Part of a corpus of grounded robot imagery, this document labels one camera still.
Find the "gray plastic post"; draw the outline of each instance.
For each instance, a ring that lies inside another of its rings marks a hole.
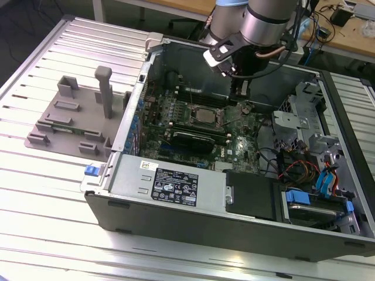
[[[69,98],[74,98],[72,90],[79,90],[77,79],[69,76],[63,76],[57,83],[57,87],[62,97]]]
[[[101,99],[103,101],[104,117],[107,119],[112,118],[113,92],[112,86],[110,86],[111,75],[112,69],[110,69],[109,67],[98,66],[95,71],[95,78],[99,80]]]

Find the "power supply label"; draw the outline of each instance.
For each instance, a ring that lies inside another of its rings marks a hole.
[[[157,168],[151,197],[158,201],[195,207],[198,175]]]

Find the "circuit board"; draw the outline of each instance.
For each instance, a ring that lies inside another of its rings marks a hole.
[[[259,122],[251,105],[207,102],[186,92],[181,87],[146,93],[140,156],[218,172],[259,173],[254,147]]]

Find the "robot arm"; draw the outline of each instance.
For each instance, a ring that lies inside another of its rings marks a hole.
[[[203,41],[212,44],[204,53],[209,66],[233,78],[231,95],[246,98],[252,79],[266,75],[270,58],[295,48],[299,13],[294,35],[285,32],[297,2],[301,0],[217,0],[210,33]]]

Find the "wooden desk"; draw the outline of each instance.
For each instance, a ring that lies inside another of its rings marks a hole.
[[[184,18],[196,19],[204,22],[216,0],[117,0],[122,3],[171,13]],[[103,0],[93,0],[95,20],[105,22]]]
[[[371,3],[369,3],[367,0],[356,0],[356,2],[371,5]],[[319,12],[320,8],[325,5],[335,5],[338,3],[342,3],[342,1],[321,0],[315,10]],[[329,19],[333,13],[333,10],[328,10],[321,13]],[[361,33],[361,28],[364,23],[365,20],[351,18],[348,20],[348,22],[345,24],[343,28],[335,25],[335,38],[333,38],[331,42],[325,44],[322,50],[347,57],[352,57],[353,59],[359,59],[375,63],[375,39],[363,37]],[[330,23],[328,23],[327,20],[322,16],[320,16],[319,18],[319,25],[329,29],[330,31],[333,31]],[[309,29],[303,33],[303,44],[310,39],[312,29],[313,24],[310,24]],[[315,44],[315,46],[316,48],[319,48],[320,44]]]

